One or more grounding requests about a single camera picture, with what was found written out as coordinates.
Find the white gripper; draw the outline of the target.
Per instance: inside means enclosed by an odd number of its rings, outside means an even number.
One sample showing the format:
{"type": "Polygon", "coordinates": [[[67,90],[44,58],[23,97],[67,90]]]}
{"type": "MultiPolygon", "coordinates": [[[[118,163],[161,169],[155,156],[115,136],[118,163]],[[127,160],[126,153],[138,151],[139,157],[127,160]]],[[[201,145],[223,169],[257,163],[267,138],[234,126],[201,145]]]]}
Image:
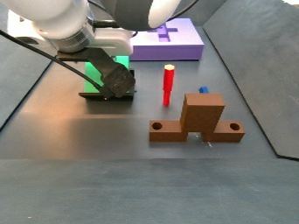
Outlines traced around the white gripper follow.
{"type": "MultiPolygon", "coordinates": [[[[32,22],[8,11],[7,32],[15,38],[54,55],[58,50],[52,43],[34,30],[32,22]]],[[[134,52],[131,44],[133,32],[119,28],[98,28],[96,37],[88,44],[90,48],[102,48],[110,56],[130,56],[134,52]]]]}

